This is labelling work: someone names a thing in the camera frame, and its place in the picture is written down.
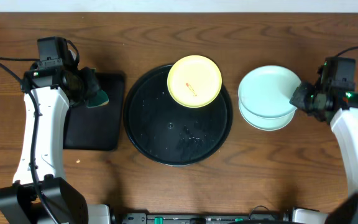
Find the green yellow sponge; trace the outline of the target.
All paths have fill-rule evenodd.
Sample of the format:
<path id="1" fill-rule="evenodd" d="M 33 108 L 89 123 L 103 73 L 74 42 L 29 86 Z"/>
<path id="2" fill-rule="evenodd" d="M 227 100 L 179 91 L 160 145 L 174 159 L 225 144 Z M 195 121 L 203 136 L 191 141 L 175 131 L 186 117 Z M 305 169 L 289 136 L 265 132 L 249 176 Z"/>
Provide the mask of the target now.
<path id="1" fill-rule="evenodd" d="M 96 108 L 109 103 L 108 95 L 103 90 L 98 90 L 96 94 L 90 97 L 86 103 L 87 108 Z"/>

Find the light green plate front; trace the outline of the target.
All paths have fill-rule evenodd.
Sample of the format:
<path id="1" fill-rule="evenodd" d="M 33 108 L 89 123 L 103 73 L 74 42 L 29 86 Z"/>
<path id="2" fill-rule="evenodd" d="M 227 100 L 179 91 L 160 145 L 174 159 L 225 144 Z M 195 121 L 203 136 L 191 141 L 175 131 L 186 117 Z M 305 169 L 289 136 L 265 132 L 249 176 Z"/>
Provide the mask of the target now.
<path id="1" fill-rule="evenodd" d="M 280 118 L 296 110 L 290 99 L 300 83 L 300 78 L 285 67 L 259 67 L 241 80 L 239 101 L 246 110 L 258 117 Z"/>

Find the light green plate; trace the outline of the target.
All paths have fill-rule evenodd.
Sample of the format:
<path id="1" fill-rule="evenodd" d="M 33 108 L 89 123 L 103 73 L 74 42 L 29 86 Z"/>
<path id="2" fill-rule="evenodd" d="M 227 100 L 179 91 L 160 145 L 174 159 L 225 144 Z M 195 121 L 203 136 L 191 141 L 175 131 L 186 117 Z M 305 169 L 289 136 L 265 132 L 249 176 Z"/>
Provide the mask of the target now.
<path id="1" fill-rule="evenodd" d="M 246 110 L 258 117 L 280 118 L 296 110 L 290 99 L 300 83 L 300 78 L 285 67 L 259 67 L 241 80 L 239 101 Z"/>
<path id="2" fill-rule="evenodd" d="M 253 127 L 263 131 L 276 131 L 288 125 L 295 115 L 295 111 L 280 118 L 261 118 L 248 111 L 239 102 L 239 111 L 242 117 Z"/>

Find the yellow plate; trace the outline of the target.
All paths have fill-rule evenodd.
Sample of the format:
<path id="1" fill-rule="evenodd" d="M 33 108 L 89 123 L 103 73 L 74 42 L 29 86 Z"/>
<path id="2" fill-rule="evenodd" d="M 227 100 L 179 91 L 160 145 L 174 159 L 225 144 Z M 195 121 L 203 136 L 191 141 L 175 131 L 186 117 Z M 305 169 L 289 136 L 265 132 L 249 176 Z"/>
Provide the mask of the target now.
<path id="1" fill-rule="evenodd" d="M 189 55 L 173 64 L 168 72 L 167 88 L 180 105 L 200 108 L 218 96 L 222 82 L 221 71 L 211 59 Z"/>

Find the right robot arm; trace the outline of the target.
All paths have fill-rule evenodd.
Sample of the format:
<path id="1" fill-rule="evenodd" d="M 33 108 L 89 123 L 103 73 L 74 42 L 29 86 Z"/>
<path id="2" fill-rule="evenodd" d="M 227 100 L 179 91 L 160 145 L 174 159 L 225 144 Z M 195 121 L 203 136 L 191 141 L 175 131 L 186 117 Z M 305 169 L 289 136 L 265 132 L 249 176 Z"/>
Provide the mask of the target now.
<path id="1" fill-rule="evenodd" d="M 341 150 L 349 197 L 324 222 L 358 223 L 358 93 L 301 82 L 290 103 L 327 122 Z"/>

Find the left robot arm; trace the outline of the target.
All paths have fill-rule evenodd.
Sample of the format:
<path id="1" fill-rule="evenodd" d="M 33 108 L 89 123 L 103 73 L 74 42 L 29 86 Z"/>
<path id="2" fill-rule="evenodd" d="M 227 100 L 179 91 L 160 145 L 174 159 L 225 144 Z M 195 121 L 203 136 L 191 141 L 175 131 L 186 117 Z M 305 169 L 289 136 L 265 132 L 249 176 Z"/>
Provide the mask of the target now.
<path id="1" fill-rule="evenodd" d="M 26 122 L 21 160 L 10 187 L 0 189 L 0 211 L 9 223 L 110 223 L 106 204 L 89 205 L 65 178 L 63 139 L 72 101 L 98 91 L 85 68 L 36 68 L 23 78 Z"/>

